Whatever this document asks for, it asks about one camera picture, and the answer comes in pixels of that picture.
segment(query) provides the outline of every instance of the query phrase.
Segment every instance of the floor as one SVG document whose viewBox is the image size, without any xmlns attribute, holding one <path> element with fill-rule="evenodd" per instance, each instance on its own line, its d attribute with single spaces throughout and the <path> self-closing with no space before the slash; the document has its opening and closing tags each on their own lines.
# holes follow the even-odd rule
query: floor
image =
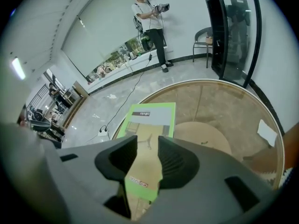
<svg viewBox="0 0 299 224">
<path fill-rule="evenodd" d="M 108 137 L 98 136 L 99 129 L 113 118 L 133 90 L 139 77 L 140 74 L 121 80 L 91 95 L 73 118 L 66 131 L 62 148 L 84 146 L 107 140 Z M 205 58 L 196 59 L 194 63 L 192 60 L 177 62 L 174 67 L 169 68 L 168 73 L 163 73 L 160 68 L 145 72 L 135 91 L 110 122 L 108 126 L 110 137 L 132 104 L 140 102 L 148 95 L 170 84 L 199 78 L 219 78 L 211 69 L 211 61 L 209 61 L 209 68 L 206 69 Z M 247 89 L 255 94 L 250 86 Z"/>
</svg>

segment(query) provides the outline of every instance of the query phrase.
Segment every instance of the man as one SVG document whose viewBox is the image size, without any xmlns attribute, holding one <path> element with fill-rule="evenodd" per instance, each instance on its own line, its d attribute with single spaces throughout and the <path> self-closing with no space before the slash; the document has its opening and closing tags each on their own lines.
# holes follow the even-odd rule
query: man
<svg viewBox="0 0 299 224">
<path fill-rule="evenodd" d="M 173 64 L 165 59 L 163 29 L 157 18 L 159 13 L 156 13 L 145 0 L 137 0 L 136 4 L 132 5 L 132 10 L 134 16 L 141 22 L 143 31 L 148 33 L 157 49 L 157 56 L 162 71 L 168 72 L 167 67 L 171 67 Z"/>
<path fill-rule="evenodd" d="M 54 96 L 54 99 L 56 99 L 58 102 L 62 102 L 66 108 L 70 108 L 70 104 L 66 102 L 66 100 L 59 94 L 59 90 L 54 90 L 53 89 L 53 84 L 49 84 L 49 91 L 52 96 Z"/>
</svg>

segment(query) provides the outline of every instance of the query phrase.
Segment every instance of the black cable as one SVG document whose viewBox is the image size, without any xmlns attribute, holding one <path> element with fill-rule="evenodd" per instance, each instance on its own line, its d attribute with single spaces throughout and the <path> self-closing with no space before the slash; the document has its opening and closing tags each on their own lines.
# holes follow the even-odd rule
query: black cable
<svg viewBox="0 0 299 224">
<path fill-rule="evenodd" d="M 86 143 L 88 143 L 89 141 L 91 141 L 91 140 L 93 140 L 95 137 L 97 137 L 98 135 L 95 135 L 95 136 L 93 136 L 90 140 L 88 140 L 88 141 L 86 141 L 85 143 L 84 143 L 84 145 L 86 144 Z"/>
<path fill-rule="evenodd" d="M 127 100 L 129 99 L 130 95 L 134 92 L 136 86 L 138 85 L 138 83 L 140 82 L 141 77 L 143 76 L 143 74 L 145 73 L 145 71 L 141 74 L 141 76 L 139 77 L 139 80 L 137 81 L 137 83 L 135 84 L 133 90 L 131 91 L 131 93 L 129 93 L 127 99 L 125 100 L 125 102 L 121 105 L 121 107 L 118 109 L 118 111 L 116 112 L 116 114 L 112 117 L 112 119 L 108 122 L 107 125 L 104 125 L 106 127 L 106 129 L 108 130 L 108 125 L 111 123 L 111 121 L 116 117 L 117 113 L 121 110 L 121 108 L 125 105 L 125 103 L 127 102 Z"/>
<path fill-rule="evenodd" d="M 109 140 L 110 140 L 109 130 L 108 130 L 107 126 L 106 126 L 106 125 L 103 125 L 102 127 L 105 127 L 105 129 L 107 129 L 107 135 L 108 135 L 108 138 L 109 138 Z"/>
</svg>

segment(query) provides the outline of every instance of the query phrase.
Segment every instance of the black baseboard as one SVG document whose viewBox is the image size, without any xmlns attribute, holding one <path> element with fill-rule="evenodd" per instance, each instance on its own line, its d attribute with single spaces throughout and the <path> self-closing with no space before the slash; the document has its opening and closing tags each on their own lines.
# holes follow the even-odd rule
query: black baseboard
<svg viewBox="0 0 299 224">
<path fill-rule="evenodd" d="M 197 58 L 204 58 L 204 57 L 206 57 L 206 53 L 204 53 L 204 54 L 196 54 L 196 55 L 194 55 L 194 58 L 195 58 L 195 59 L 197 59 Z M 179 57 L 179 58 L 176 58 L 176 59 L 172 59 L 172 60 L 169 60 L 169 62 L 171 62 L 171 63 L 175 63 L 175 62 L 182 62 L 182 61 L 187 61 L 187 60 L 191 60 L 191 59 L 193 59 L 193 55 L 190 55 L 190 56 L 183 56 L 183 57 Z M 147 71 L 147 70 L 151 70 L 151 69 L 154 69 L 154 68 L 157 68 L 157 67 L 160 67 L 160 64 L 159 64 L 159 63 L 156 63 L 156 64 L 154 64 L 154 65 L 151 65 L 151 66 L 142 68 L 142 69 L 140 69 L 140 70 L 134 71 L 132 74 L 127 74 L 127 75 L 125 75 L 125 76 L 123 76 L 123 77 L 120 77 L 120 78 L 114 80 L 114 81 L 111 81 L 111 82 L 109 82 L 108 84 L 105 84 L 105 85 L 103 85 L 102 87 L 97 88 L 96 90 L 94 90 L 94 91 L 92 91 L 92 92 L 90 92 L 90 93 L 88 93 L 88 94 L 89 94 L 89 95 L 92 95 L 92 94 L 94 94 L 95 92 L 98 92 L 98 91 L 100 91 L 100 90 L 106 88 L 107 86 L 110 86 L 110 85 L 112 85 L 112 84 L 114 84 L 114 83 L 116 83 L 116 82 L 119 82 L 119 81 L 121 81 L 121 80 L 123 80 L 123 79 L 126 79 L 126 78 L 128 78 L 128 77 L 132 77 L 132 76 L 134 76 L 134 75 L 143 73 L 143 72 L 145 72 L 145 71 Z"/>
<path fill-rule="evenodd" d="M 194 55 L 194 58 L 197 59 L 197 58 L 204 58 L 206 57 L 206 53 L 204 54 L 196 54 Z M 193 59 L 193 55 L 190 55 L 190 56 L 183 56 L 183 57 L 179 57 L 179 58 L 176 58 L 176 59 L 172 59 L 172 60 L 169 60 L 171 63 L 175 63 L 175 62 L 181 62 L 181 61 L 187 61 L 187 60 L 192 60 Z M 121 78 L 118 78 L 100 88 L 97 88 L 96 90 L 92 91 L 89 93 L 89 95 L 92 95 L 98 91 L 100 91 L 101 89 L 104 89 L 106 88 L 107 86 L 109 85 L 112 85 L 116 82 L 119 82 L 123 79 L 126 79 L 128 77 L 131 77 L 131 76 L 134 76 L 134 75 L 137 75 L 137 74 L 140 74 L 142 72 L 145 72 L 147 70 L 151 70 L 151 69 L 154 69 L 154 68 L 157 68 L 157 67 L 160 67 L 160 64 L 157 63 L 157 64 L 154 64 L 154 65 L 151 65 L 151 66 L 148 66 L 146 68 L 143 68 L 143 69 L 140 69 L 140 70 L 137 70 L 137 71 L 134 71 L 132 74 L 128 74 L 128 75 L 125 75 Z M 270 112 L 272 113 L 274 119 L 276 120 L 277 124 L 278 124 L 278 127 L 280 129 L 280 132 L 282 135 L 285 134 L 284 132 L 284 129 L 282 128 L 282 125 L 279 121 L 279 118 L 271 104 L 271 102 L 269 101 L 269 99 L 267 98 L 267 96 L 265 95 L 265 93 L 257 86 L 257 84 L 251 79 L 250 82 L 249 82 L 249 85 L 252 87 L 252 89 L 255 91 L 255 93 L 259 96 L 259 98 L 261 99 L 261 101 L 266 105 L 266 107 L 270 110 Z"/>
</svg>

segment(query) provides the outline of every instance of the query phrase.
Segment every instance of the round table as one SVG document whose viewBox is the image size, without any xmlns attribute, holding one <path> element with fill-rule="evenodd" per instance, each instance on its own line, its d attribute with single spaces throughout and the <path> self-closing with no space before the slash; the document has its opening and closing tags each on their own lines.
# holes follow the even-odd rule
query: round table
<svg viewBox="0 0 299 224">
<path fill-rule="evenodd" d="M 257 97 L 225 81 L 201 79 L 172 84 L 140 103 L 165 102 L 176 103 L 175 138 L 232 155 L 278 188 L 284 170 L 282 136 L 272 114 Z M 261 120 L 277 133 L 274 147 L 257 133 Z"/>
</svg>

